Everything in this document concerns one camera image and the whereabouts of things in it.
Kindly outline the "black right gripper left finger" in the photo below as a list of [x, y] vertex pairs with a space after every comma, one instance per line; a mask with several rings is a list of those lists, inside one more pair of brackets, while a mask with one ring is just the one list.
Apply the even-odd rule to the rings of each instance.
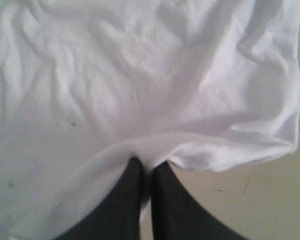
[[57, 240], [139, 240], [144, 169], [130, 158], [120, 179], [105, 199]]

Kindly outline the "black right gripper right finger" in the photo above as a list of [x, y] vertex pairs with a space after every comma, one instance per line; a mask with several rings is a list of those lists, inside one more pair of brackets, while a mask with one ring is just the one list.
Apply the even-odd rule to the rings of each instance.
[[151, 175], [151, 221], [155, 240], [244, 240], [205, 210], [168, 162]]

